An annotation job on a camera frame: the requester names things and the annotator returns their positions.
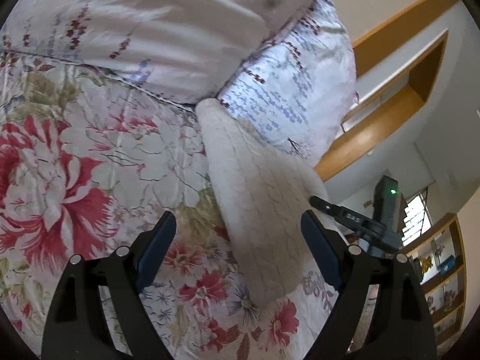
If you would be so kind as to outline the pink floral pillow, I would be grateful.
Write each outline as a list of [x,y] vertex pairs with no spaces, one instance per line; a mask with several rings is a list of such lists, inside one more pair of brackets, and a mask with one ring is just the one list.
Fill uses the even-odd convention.
[[105,68],[174,102],[215,93],[312,0],[19,0],[1,47]]

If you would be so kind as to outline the beige cable-knit sweater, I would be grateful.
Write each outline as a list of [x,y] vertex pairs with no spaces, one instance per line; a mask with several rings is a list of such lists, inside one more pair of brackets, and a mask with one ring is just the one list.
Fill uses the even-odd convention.
[[250,299],[266,306],[294,291],[312,266],[300,219],[309,198],[326,197],[326,188],[302,158],[264,142],[216,99],[202,100],[195,111],[233,256]]

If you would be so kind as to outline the wooden bookshelf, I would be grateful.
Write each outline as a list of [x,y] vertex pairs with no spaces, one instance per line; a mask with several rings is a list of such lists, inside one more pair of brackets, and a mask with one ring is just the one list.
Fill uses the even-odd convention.
[[429,229],[407,229],[403,253],[420,263],[421,287],[433,321],[437,345],[461,331],[466,303],[466,262],[461,225],[447,213]]

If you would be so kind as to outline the floral bed quilt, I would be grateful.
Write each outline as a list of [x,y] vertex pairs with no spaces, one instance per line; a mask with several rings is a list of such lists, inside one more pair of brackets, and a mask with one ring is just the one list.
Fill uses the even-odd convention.
[[336,292],[309,267],[250,298],[196,116],[85,65],[1,53],[1,308],[35,355],[69,258],[108,256],[165,211],[177,231],[140,296],[176,359],[302,359]]

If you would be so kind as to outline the wooden wall shelf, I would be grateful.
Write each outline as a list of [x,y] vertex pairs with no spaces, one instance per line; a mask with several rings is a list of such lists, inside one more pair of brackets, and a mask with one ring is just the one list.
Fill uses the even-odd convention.
[[[354,42],[359,78],[411,41],[459,0],[419,0],[392,16]],[[376,109],[334,141],[315,167],[323,181],[329,180],[366,155],[408,122],[429,100],[448,43],[448,30],[436,36],[393,77],[377,86],[343,118],[360,116],[374,102]]]

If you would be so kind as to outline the blue printed pillow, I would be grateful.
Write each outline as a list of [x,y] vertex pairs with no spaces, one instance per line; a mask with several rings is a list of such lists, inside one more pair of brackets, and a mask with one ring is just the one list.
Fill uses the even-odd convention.
[[356,62],[332,0],[312,3],[239,68],[218,95],[271,146],[316,166],[356,100]]

